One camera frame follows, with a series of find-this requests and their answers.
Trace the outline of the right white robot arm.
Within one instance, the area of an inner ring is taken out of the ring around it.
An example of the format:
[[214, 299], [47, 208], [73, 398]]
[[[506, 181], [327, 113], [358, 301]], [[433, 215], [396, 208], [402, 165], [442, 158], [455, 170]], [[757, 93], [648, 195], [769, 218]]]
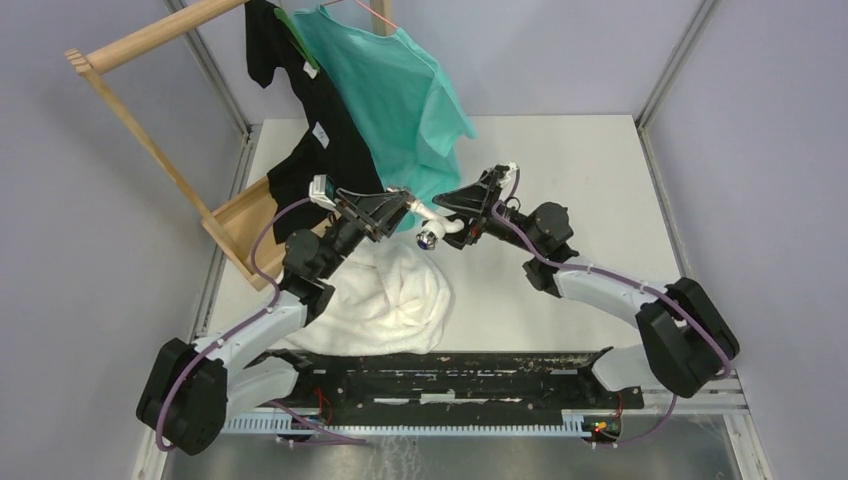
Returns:
[[544, 202], [524, 214], [514, 195], [502, 195], [519, 178], [516, 166], [496, 165], [475, 183], [435, 196], [434, 204], [449, 213], [426, 214], [418, 246], [432, 250], [444, 242], [461, 250], [488, 234], [530, 254], [522, 268], [536, 290], [632, 324], [639, 344], [602, 351], [577, 382], [580, 400], [591, 408], [606, 406], [620, 390], [654, 382], [690, 398], [730, 374], [740, 345], [700, 283], [681, 277], [655, 284], [592, 262], [569, 244], [574, 231], [565, 206]]

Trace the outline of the white plastic water faucet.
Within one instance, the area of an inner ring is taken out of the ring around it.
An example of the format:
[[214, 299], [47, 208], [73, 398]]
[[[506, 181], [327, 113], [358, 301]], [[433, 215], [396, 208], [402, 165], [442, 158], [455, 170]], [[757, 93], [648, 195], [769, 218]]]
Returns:
[[416, 235], [416, 244], [425, 251], [434, 250], [447, 234], [459, 233], [465, 227], [461, 219], [449, 220], [428, 208], [420, 200], [410, 204], [409, 212], [423, 219], [422, 226]]

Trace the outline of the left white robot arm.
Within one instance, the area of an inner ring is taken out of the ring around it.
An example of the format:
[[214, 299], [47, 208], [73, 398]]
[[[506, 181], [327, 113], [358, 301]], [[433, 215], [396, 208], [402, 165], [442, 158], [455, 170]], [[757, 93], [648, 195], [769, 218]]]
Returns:
[[407, 190], [357, 194], [341, 188], [293, 202], [280, 220], [306, 205], [337, 214], [328, 230], [293, 232], [285, 242], [283, 278], [260, 271], [272, 287], [268, 299], [234, 326], [188, 343], [179, 338], [159, 350], [136, 407], [136, 417], [154, 433], [163, 452], [196, 455], [218, 437], [232, 417], [275, 400], [307, 404], [314, 379], [298, 363], [272, 356], [274, 343], [303, 329], [326, 309], [335, 289], [326, 281], [364, 240], [390, 237], [418, 206]]

